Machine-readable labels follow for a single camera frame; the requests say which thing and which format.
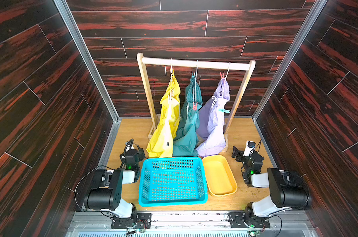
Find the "yellow clothespin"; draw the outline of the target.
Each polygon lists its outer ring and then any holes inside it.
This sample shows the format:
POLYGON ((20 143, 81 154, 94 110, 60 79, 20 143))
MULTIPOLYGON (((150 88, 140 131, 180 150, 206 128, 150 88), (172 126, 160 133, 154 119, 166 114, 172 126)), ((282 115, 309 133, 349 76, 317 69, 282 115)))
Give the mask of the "yellow clothespin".
POLYGON ((171 68, 171 69, 170 69, 170 77, 173 78, 174 76, 175 76, 175 74, 174 74, 174 69, 171 68))

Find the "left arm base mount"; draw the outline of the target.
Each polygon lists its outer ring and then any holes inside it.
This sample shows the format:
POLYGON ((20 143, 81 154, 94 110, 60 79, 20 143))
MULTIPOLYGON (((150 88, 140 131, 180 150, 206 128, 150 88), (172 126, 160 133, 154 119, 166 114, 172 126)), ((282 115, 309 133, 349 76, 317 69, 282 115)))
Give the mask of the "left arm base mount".
POLYGON ((135 212, 129 218, 114 217, 111 229, 150 229, 152 213, 135 212))

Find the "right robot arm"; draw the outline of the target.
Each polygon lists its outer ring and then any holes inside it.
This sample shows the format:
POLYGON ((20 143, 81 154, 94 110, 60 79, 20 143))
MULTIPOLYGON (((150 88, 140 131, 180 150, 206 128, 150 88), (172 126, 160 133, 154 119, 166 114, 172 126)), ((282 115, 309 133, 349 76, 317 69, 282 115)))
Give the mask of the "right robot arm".
POLYGON ((243 218, 247 226, 265 225, 276 213, 304 210, 311 205, 309 187, 296 171, 268 168, 262 173, 264 157, 256 151, 255 142, 248 141, 244 151, 233 147, 231 157, 242 163, 242 177, 247 186, 269 189, 269 196, 246 206, 243 218))

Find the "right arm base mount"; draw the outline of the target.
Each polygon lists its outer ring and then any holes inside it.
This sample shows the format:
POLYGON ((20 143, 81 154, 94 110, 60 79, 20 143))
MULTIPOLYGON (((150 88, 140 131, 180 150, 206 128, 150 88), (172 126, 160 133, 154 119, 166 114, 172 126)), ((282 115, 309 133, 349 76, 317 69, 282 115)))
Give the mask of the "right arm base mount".
POLYGON ((231 228, 270 228, 268 218, 244 212, 229 212, 226 219, 231 228))

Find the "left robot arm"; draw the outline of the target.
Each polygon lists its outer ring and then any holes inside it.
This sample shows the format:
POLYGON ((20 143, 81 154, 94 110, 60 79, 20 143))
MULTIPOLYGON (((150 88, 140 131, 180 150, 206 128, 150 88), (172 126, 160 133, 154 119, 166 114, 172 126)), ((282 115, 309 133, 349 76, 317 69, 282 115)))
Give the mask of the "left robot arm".
POLYGON ((122 199, 124 184, 140 177, 140 162, 145 159, 142 148, 128 149, 120 155, 122 165, 116 170, 98 169, 84 197, 84 206, 95 211, 108 211, 120 219, 134 219, 136 208, 122 199))

